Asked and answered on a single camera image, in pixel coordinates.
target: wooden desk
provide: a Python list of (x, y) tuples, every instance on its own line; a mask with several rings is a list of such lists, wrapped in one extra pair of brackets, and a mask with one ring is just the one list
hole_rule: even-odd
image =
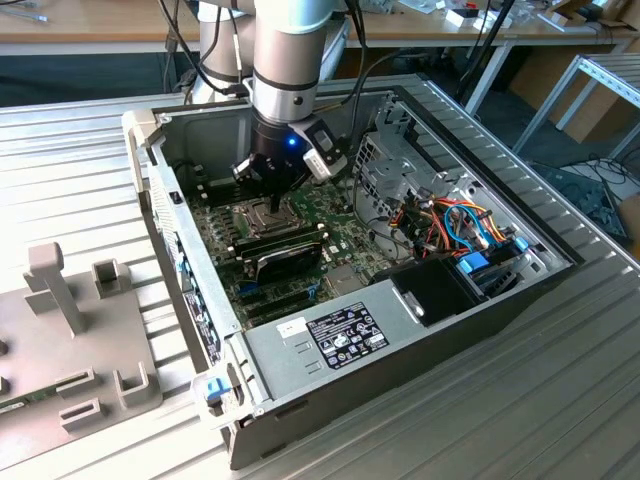
[[(49, 22), (36, 23), (0, 14), (0, 55), (55, 55), (96, 53), (161, 52), (167, 25), (155, 0), (41, 0), (40, 11)], [(476, 41), (474, 28), (455, 28), (445, 22), (442, 11), (430, 15), (397, 6), (392, 15), (365, 14), (370, 47), (470, 46)], [(198, 22), (181, 8), (180, 29), (189, 46), (198, 50)], [(468, 104), (474, 114), (495, 80), (509, 52), (518, 45), (593, 45), (611, 43), (623, 52), (636, 34), (616, 32), (613, 38), (600, 34), (566, 34), (534, 18), (525, 25), (500, 33), (498, 47)], [(358, 47), (351, 32), (349, 47)]]

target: green circuit board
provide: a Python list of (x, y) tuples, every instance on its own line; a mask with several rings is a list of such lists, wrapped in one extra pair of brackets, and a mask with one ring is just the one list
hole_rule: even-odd
[(348, 202), (336, 186), (308, 183), (284, 197), (280, 210), (291, 229), (324, 225), (328, 237), (323, 239), (322, 258), (302, 273), (257, 285), (229, 246), (263, 236), (252, 218), (263, 208), (260, 203), (258, 199), (212, 208), (206, 199), (190, 202), (205, 246), (245, 329), (362, 288), (376, 272), (396, 264), (395, 252), (383, 252), (353, 213), (345, 210)]

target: aluminum profile table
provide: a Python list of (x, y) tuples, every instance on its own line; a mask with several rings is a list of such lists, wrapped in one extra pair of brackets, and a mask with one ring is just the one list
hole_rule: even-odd
[[(564, 130), (585, 100), (591, 95), (598, 84), (602, 84), (612, 92), (627, 100), (640, 109), (640, 54), (602, 54), (602, 55), (578, 55), (571, 62), (569, 68), (560, 78), (547, 99), (544, 101), (538, 113), (533, 117), (522, 136), (513, 147), (515, 153), (519, 153), (522, 147), (540, 128), (549, 117), (560, 97), (574, 82), (578, 73), (584, 72), (591, 77), (587, 86), (576, 97), (560, 122), (556, 125), (559, 130)], [(640, 134), (640, 123), (636, 124), (631, 132), (610, 153), (610, 158), (616, 158)]]
[[(0, 478), (637, 478), (640, 266), (434, 84), (417, 76), (368, 82), (391, 84), (559, 232), (585, 258), (581, 270), (496, 337), (232, 473), (221, 437), (202, 428), (186, 392), (193, 369), (140, 224), (120, 133), (119, 113), (180, 99), (0, 110), (2, 218), (17, 219), (9, 228), (27, 244), (62, 241), (73, 250), (71, 270), (107, 253), (131, 266), (165, 395), (158, 409)], [(446, 148), (419, 141), (447, 162)], [(19, 259), (0, 255), (3, 281), (19, 281)]]

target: metal shelf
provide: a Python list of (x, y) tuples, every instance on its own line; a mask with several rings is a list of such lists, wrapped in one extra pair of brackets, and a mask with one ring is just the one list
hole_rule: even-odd
[[(553, 111), (560, 97), (567, 91), (580, 72), (586, 73), (592, 80), (578, 95), (560, 122), (558, 122), (558, 129), (564, 129), (599, 83), (635, 105), (637, 108), (640, 108), (640, 54), (578, 55), (573, 62), (571, 62), (569, 68), (567, 68), (562, 78), (538, 110), (538, 113), (533, 117), (533, 120), (531, 120), (522, 136), (514, 145), (513, 151), (515, 153), (519, 153), (522, 150), (522, 147), (524, 147), (549, 117), (549, 114)], [(639, 133), (640, 123), (636, 125), (613, 152), (611, 152), (609, 155), (610, 158), (616, 158)]]

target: power supply label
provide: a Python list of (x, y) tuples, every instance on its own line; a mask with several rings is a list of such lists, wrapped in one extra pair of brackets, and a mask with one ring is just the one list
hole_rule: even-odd
[(389, 345), (364, 303), (307, 322), (307, 328), (334, 370)]

